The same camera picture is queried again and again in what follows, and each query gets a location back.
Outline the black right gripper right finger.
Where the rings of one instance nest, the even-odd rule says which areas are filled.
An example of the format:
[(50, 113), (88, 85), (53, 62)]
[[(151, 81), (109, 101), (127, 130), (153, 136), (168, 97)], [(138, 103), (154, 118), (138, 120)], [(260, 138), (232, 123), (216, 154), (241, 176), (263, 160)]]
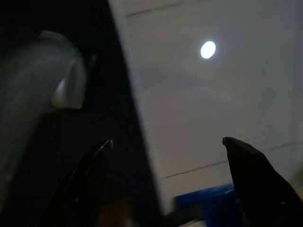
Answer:
[(303, 227), (303, 201), (266, 156), (224, 137), (230, 172), (249, 227)]

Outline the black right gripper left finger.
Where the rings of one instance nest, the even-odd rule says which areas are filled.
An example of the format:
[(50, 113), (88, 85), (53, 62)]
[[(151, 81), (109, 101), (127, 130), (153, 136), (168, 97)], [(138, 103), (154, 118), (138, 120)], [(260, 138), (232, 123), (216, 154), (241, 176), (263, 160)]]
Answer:
[(86, 215), (89, 182), (98, 158), (104, 161), (113, 146), (113, 140), (105, 140), (82, 155), (59, 183), (40, 218), (40, 227), (90, 227)]

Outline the blue plastic crate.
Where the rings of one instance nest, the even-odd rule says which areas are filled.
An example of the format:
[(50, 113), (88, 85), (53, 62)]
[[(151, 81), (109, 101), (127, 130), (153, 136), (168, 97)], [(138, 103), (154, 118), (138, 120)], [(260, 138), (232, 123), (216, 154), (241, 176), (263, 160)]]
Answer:
[(208, 225), (235, 226), (241, 222), (241, 212), (232, 183), (182, 194), (174, 200), (179, 209), (200, 205), (201, 216)]

